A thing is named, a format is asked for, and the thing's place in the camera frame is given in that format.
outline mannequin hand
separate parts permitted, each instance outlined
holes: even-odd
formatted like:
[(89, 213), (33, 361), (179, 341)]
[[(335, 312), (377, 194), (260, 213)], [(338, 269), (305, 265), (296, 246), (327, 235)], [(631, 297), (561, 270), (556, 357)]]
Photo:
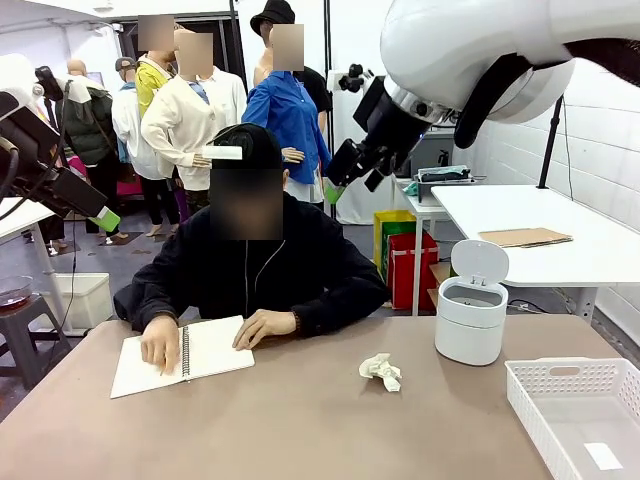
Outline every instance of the mannequin hand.
[(142, 360), (171, 373), (180, 357), (178, 325), (168, 315), (159, 315), (147, 325), (142, 334)]
[(304, 152), (293, 147), (283, 148), (282, 156), (286, 163), (302, 163), (304, 161)]
[(211, 168), (211, 159), (204, 158), (200, 153), (193, 156), (193, 166), (199, 168)]
[(233, 341), (233, 348), (251, 350), (266, 336), (288, 335), (295, 330), (296, 317), (293, 313), (258, 310), (245, 320)]

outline open lid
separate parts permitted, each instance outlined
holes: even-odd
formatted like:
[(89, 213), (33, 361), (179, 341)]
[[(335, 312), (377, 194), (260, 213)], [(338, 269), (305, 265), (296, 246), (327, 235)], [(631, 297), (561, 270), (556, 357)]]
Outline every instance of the open lid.
[(495, 243), (463, 240), (451, 252), (451, 265), (458, 275), (471, 283), (492, 285), (509, 273), (509, 256)]

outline tabletop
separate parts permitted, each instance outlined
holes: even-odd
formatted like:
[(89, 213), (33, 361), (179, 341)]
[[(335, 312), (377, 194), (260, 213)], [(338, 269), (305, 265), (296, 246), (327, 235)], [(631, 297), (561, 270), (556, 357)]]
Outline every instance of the tabletop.
[[(434, 318), (272, 340), (256, 366), (109, 399), (124, 338), (98, 326), (0, 424), (0, 479), (551, 480), (506, 398), (505, 360), (618, 355), (577, 317), (512, 316), (494, 365), (439, 356)], [(388, 393), (358, 366), (402, 370)]]
[(519, 287), (640, 285), (640, 235), (588, 207), (530, 185), (436, 187), (433, 194), (471, 239), (480, 232), (544, 227), (573, 242), (507, 248), (504, 283)]
[(416, 217), (427, 217), (432, 218), (435, 215), (440, 215), (443, 218), (447, 217), (447, 210), (440, 205), (440, 202), (435, 197), (432, 197), (429, 201), (428, 205), (420, 205), (418, 197), (410, 197), (406, 193), (404, 193), (403, 189), (407, 187), (411, 183), (409, 179), (399, 179), (393, 175), (393, 184), (394, 188), (397, 188), (400, 194), (407, 200), (409, 210)]
[[(5, 198), (0, 203), (0, 215), (8, 212), (21, 199), (19, 197)], [(18, 210), (13, 212), (4, 220), (0, 220), (0, 238), (20, 233), (34, 223), (49, 218), (54, 213), (40, 203), (27, 200)]]

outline stool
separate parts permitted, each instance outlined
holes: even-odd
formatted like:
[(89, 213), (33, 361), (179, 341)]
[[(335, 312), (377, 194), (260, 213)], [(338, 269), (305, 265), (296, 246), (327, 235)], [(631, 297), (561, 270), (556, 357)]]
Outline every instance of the stool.
[[(29, 324), (40, 315), (49, 317), (55, 332), (31, 332)], [(4, 335), (6, 343), (0, 345), (0, 356), (11, 352), (15, 367), (0, 367), (0, 376), (21, 376), (26, 389), (32, 389), (47, 374), (49, 364), (54, 364), (58, 358), (64, 357), (71, 351), (67, 337), (51, 312), (49, 305), (40, 295), (33, 294), (27, 303), (13, 310), (0, 310), (0, 334)], [(54, 341), (53, 351), (46, 355), (38, 355), (35, 348), (36, 340)]]

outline red bag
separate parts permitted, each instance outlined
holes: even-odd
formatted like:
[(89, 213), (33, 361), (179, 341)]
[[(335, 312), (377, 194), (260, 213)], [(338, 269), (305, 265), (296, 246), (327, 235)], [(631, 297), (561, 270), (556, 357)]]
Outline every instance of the red bag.
[[(415, 267), (416, 237), (413, 233), (393, 235), (390, 238), (387, 285), (392, 292), (395, 310), (411, 310), (413, 306), (413, 270)], [(437, 288), (436, 278), (429, 265), (438, 263), (438, 245), (427, 233), (422, 235), (420, 265), (420, 309), (435, 310), (427, 290)]]

